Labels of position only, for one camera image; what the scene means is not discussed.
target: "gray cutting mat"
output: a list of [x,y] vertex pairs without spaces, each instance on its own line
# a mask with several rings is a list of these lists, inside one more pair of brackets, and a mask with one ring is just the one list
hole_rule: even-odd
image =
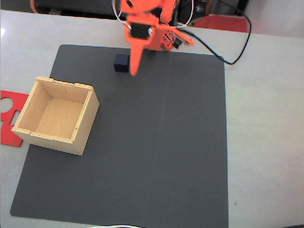
[[145,51],[63,45],[51,77],[94,86],[100,107],[82,157],[30,145],[13,216],[147,228],[227,228],[224,65]]

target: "navy blue cube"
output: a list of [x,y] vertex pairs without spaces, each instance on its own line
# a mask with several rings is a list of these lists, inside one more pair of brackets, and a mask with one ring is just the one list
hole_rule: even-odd
[[116,72],[129,72],[129,55],[116,54],[114,60],[114,69]]

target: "open wooden box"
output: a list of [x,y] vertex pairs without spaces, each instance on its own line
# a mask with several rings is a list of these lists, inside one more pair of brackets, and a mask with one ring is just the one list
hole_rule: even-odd
[[30,144],[82,155],[98,107],[90,85],[37,77],[12,131]]

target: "white cable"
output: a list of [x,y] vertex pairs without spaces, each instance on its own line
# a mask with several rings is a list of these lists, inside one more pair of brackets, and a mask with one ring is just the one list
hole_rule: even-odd
[[192,4],[191,14],[190,14],[190,17],[189,17],[188,21],[185,24],[183,24],[182,26],[175,26],[175,28],[182,28],[182,27],[185,27],[189,24],[189,22],[191,21],[192,15],[193,15],[193,11],[194,11],[194,0],[191,0],[191,4]]
[[117,15],[117,10],[116,10],[116,0],[112,0],[112,9],[113,9],[113,12],[114,12],[114,14],[115,14],[117,20],[119,20],[120,23],[122,23],[123,25],[125,25],[125,26],[131,28],[130,25],[128,25],[128,24],[122,22],[122,20],[119,19],[119,16]]
[[88,228],[142,228],[130,225],[111,225],[111,226],[97,226],[97,227],[88,227]]

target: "white table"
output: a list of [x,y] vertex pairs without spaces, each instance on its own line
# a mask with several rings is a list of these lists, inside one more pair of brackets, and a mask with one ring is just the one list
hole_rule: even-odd
[[[30,92],[36,76],[50,75],[61,44],[129,47],[123,26],[113,20],[2,10],[1,28],[1,89],[22,93]],[[230,60],[246,38],[191,30]],[[178,51],[208,53],[198,42]],[[253,34],[240,61],[225,70],[229,228],[304,223],[304,39]],[[28,147],[1,145],[2,227],[86,227],[10,215]]]

